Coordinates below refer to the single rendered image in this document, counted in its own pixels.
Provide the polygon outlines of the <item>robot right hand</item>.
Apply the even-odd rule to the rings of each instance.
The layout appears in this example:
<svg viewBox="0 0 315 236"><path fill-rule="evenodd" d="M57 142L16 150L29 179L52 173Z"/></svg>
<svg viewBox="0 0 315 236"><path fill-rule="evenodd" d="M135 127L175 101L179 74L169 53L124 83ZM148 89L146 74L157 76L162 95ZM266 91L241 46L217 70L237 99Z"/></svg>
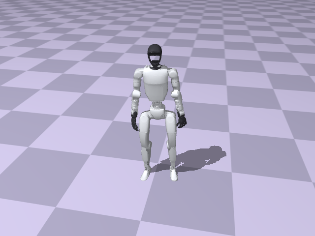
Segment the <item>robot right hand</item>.
<svg viewBox="0 0 315 236"><path fill-rule="evenodd" d="M138 127L137 127L137 125L136 125L137 112L135 111L135 112L133 113L133 115L131 114L131 117L132 117L132 118L131 118L132 127L133 127L134 130L138 131Z"/></svg>

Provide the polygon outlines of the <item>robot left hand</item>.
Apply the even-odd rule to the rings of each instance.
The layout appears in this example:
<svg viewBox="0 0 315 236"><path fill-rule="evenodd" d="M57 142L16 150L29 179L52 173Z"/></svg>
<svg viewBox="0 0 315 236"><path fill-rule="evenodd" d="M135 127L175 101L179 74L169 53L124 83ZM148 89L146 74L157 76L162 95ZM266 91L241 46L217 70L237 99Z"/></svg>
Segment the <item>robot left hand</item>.
<svg viewBox="0 0 315 236"><path fill-rule="evenodd" d="M186 118L184 117L185 114L182 115L182 116L180 116L179 112L177 112L177 114L178 114L178 117L179 117L177 126L178 126L178 124L180 124L180 126L178 128L182 128L183 126L185 126L187 124Z"/></svg>

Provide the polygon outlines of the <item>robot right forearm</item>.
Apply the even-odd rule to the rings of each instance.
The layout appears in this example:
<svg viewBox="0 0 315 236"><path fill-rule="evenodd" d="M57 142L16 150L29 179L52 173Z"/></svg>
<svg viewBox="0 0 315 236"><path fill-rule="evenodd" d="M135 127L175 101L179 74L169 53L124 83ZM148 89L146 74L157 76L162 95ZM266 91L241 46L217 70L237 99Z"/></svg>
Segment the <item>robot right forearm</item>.
<svg viewBox="0 0 315 236"><path fill-rule="evenodd" d="M134 92L134 91L133 91ZM133 98L133 92L132 92L132 104L131 104L131 113L133 115L133 113L136 111L138 114L138 103L139 103L139 99L138 98Z"/></svg>

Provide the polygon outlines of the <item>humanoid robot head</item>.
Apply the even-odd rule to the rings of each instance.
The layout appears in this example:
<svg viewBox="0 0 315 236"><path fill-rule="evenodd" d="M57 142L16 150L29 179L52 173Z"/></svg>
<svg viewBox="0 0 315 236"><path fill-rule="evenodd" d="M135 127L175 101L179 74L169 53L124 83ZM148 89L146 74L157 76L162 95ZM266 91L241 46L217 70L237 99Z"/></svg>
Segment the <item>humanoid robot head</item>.
<svg viewBox="0 0 315 236"><path fill-rule="evenodd" d="M150 67L152 70L158 70L161 67L159 66L160 60L161 60L161 55L162 55L162 49L158 44L152 44L148 48L148 59L149 62L153 67ZM150 59L150 56L160 56L159 60L152 60ZM162 65L161 65L162 66Z"/></svg>

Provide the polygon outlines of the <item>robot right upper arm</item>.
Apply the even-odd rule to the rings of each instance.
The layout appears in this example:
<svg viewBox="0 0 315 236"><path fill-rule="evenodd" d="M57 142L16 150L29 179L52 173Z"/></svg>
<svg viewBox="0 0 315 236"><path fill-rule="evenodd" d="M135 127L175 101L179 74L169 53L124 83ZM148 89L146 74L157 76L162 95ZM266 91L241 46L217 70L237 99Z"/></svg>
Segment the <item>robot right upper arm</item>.
<svg viewBox="0 0 315 236"><path fill-rule="evenodd" d="M144 71L144 68L138 68L135 70L135 73L133 76L133 88L134 88L133 98L139 99L141 96L140 87L141 87L141 78L143 77L143 71Z"/></svg>

